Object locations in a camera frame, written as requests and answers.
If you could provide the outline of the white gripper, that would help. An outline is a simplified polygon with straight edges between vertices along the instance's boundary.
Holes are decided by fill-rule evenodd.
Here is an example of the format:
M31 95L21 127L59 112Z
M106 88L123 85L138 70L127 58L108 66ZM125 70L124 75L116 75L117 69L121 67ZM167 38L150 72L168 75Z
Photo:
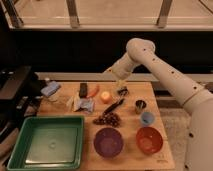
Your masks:
M111 73L116 79L116 85L118 87L123 87L126 83L126 79L129 76L129 73L126 72L121 67L113 64L105 70L105 73Z

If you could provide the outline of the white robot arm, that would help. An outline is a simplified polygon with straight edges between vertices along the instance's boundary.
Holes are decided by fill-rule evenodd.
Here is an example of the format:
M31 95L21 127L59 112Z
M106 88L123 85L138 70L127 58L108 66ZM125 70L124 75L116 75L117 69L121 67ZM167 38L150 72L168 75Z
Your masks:
M130 39L124 55L108 71L125 80L139 65L144 65L191 115L184 171L213 171L213 93L157 57L150 40Z

